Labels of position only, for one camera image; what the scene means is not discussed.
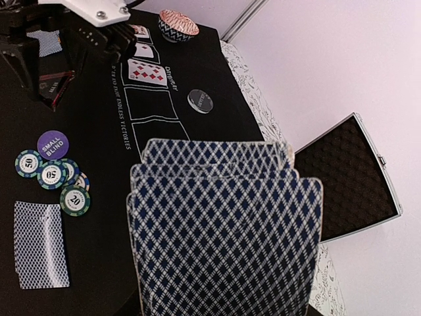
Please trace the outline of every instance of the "white robot part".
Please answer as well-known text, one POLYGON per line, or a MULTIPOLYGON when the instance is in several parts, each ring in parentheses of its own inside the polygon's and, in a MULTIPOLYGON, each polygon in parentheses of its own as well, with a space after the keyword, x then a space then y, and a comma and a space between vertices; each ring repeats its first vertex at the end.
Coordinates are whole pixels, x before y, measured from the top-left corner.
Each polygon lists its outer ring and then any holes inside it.
POLYGON ((97 28, 130 18, 124 0, 38 0, 39 5, 64 5, 97 28))

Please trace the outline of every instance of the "white wall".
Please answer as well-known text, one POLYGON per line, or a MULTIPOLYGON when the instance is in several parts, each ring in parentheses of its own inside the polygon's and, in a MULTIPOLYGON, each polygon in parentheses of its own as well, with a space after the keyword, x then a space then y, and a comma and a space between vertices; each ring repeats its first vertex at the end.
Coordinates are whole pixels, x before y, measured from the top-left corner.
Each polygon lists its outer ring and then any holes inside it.
POLYGON ((233 42, 299 149, 353 111, 404 215, 329 243, 354 315, 421 315, 421 1, 271 0, 233 42))
POLYGON ((222 36, 250 2, 251 0, 146 0, 137 9, 154 13, 163 9, 180 11, 198 24, 216 28, 222 36))

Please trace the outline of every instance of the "purple poker chip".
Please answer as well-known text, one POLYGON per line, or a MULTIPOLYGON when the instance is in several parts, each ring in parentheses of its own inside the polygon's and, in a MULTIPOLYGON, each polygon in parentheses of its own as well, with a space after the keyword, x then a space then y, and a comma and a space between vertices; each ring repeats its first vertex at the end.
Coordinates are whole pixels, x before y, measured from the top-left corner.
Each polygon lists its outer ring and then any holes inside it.
POLYGON ((61 159, 67 154, 68 139, 58 130, 49 130, 39 137, 37 148, 47 160, 61 159))

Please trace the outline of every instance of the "screw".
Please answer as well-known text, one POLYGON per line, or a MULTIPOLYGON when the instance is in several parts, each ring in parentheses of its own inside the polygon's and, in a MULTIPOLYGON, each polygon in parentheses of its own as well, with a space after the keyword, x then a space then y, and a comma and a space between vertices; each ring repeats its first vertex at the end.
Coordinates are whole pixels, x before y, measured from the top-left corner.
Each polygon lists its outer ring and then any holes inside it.
POLYGON ((105 20, 107 18, 107 15, 105 14, 104 11, 98 11, 97 12, 97 18, 100 20, 105 20))
POLYGON ((127 7, 121 7, 120 10, 118 10, 121 14, 129 14, 129 9, 127 7))

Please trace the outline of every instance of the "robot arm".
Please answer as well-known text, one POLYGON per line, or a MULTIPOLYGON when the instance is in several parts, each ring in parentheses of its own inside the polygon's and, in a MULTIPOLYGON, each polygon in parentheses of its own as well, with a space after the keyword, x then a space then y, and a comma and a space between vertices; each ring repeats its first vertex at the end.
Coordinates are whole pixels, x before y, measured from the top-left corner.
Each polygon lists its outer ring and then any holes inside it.
POLYGON ((39 100, 39 42, 27 32, 60 30, 77 76, 88 52, 109 64, 134 55, 136 37, 125 23, 129 17, 123 0, 0 0, 0 55, 31 99, 39 100))

